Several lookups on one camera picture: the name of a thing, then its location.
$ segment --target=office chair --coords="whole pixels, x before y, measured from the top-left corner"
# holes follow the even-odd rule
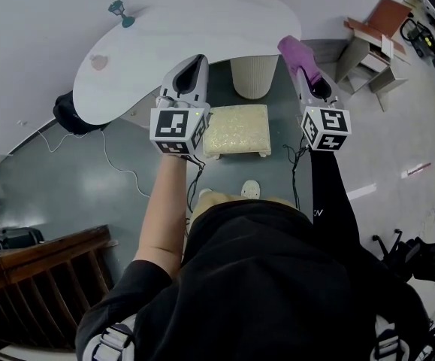
[[[435,282],[435,243],[427,244],[420,238],[402,242],[403,232],[399,229],[394,231],[398,234],[397,239],[390,251],[387,251],[381,238],[373,236],[373,241],[378,241],[384,253],[382,261],[400,278],[406,282],[414,278]]]

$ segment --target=white table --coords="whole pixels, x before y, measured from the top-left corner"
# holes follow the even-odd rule
[[[90,124],[122,116],[159,87],[176,64],[198,53],[209,63],[278,55],[287,36],[301,38],[294,12],[277,0],[167,0],[120,23],[90,50],[74,82],[74,104]],[[108,57],[96,71],[91,55]]]

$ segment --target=black bag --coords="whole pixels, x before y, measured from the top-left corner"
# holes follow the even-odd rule
[[[53,107],[53,115],[64,129],[75,135],[84,135],[96,129],[104,129],[109,124],[95,125],[81,120],[75,111],[73,91],[57,98]]]
[[[44,241],[42,233],[33,227],[3,229],[0,231],[0,250],[23,249]]]

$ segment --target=white sneaker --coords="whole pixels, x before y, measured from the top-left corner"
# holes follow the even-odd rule
[[[246,180],[240,194],[245,198],[259,199],[261,197],[261,187],[255,180]]]
[[[205,193],[210,193],[212,191],[212,189],[202,189],[200,192],[199,192],[199,199],[203,196],[203,194],[205,194]]]

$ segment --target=chair leg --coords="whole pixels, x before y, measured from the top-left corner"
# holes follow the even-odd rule
[[[394,232],[397,234],[397,238],[396,238],[395,243],[392,245],[392,249],[389,253],[393,253],[397,250],[397,246],[399,245],[399,242],[400,242],[400,237],[403,236],[402,230],[395,229]]]
[[[388,249],[385,248],[381,237],[379,237],[378,235],[373,235],[373,241],[377,241],[377,243],[379,243],[379,246],[381,247],[381,250],[382,250],[382,253],[384,254],[384,256],[389,255]]]

